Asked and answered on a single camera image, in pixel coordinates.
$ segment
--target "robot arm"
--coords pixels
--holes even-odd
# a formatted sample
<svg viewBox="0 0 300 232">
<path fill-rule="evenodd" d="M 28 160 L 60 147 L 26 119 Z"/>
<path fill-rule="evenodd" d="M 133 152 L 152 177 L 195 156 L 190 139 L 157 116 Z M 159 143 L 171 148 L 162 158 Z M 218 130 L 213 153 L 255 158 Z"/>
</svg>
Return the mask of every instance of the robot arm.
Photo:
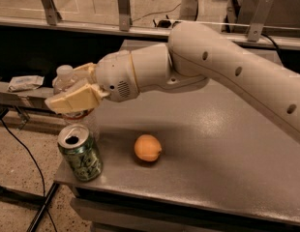
<svg viewBox="0 0 300 232">
<path fill-rule="evenodd" d="M 210 77 L 300 141 L 300 75 L 201 24 L 178 24 L 167 45 L 111 53 L 89 73 L 67 93 L 47 99 L 49 108 L 66 113 L 94 108 L 103 98 L 122 102 L 154 89 L 184 92 L 203 87 Z"/>
</svg>

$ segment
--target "bottle cap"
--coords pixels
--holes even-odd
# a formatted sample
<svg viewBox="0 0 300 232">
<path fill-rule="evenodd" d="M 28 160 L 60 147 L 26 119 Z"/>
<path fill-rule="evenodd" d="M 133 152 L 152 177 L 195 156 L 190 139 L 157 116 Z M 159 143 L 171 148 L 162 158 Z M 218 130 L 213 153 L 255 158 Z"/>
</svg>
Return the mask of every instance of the bottle cap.
<svg viewBox="0 0 300 232">
<path fill-rule="evenodd" d="M 64 66 L 58 67 L 56 69 L 56 73 L 60 79 L 69 80 L 74 75 L 74 69 L 71 66 L 64 65 Z"/>
</svg>

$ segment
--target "soda can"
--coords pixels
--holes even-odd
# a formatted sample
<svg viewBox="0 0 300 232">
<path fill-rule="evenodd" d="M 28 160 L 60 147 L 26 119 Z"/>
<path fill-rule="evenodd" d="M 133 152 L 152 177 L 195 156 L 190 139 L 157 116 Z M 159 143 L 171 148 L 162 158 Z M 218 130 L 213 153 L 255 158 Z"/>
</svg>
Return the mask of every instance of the soda can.
<svg viewBox="0 0 300 232">
<path fill-rule="evenodd" d="M 61 130 L 58 147 L 75 176 L 82 182 L 99 176 L 103 162 L 92 132 L 82 124 L 72 124 Z"/>
</svg>

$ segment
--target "can top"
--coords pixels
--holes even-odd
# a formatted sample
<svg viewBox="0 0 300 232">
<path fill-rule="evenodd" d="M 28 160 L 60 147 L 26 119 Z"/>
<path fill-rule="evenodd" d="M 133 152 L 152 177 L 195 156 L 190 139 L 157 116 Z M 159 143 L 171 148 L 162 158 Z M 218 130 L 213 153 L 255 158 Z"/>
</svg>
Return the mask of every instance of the can top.
<svg viewBox="0 0 300 232">
<path fill-rule="evenodd" d="M 80 147 L 89 137 L 90 131 L 82 124 L 72 124 L 61 130 L 57 142 L 65 149 Z"/>
</svg>

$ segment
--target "clear bottle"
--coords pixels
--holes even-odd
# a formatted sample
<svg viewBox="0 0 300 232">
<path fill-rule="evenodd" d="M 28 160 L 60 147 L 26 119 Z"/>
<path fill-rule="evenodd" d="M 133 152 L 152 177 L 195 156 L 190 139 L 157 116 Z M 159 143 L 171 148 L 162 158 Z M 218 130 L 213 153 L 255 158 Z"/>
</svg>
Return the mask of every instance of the clear bottle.
<svg viewBox="0 0 300 232">
<path fill-rule="evenodd" d="M 70 87 L 78 82 L 78 77 L 74 74 L 72 66 L 64 65 L 56 69 L 57 78 L 53 83 L 53 94 L 57 95 L 66 92 Z M 89 114 L 91 110 L 80 112 L 72 112 L 62 114 L 67 124 L 81 123 L 83 118 Z"/>
</svg>

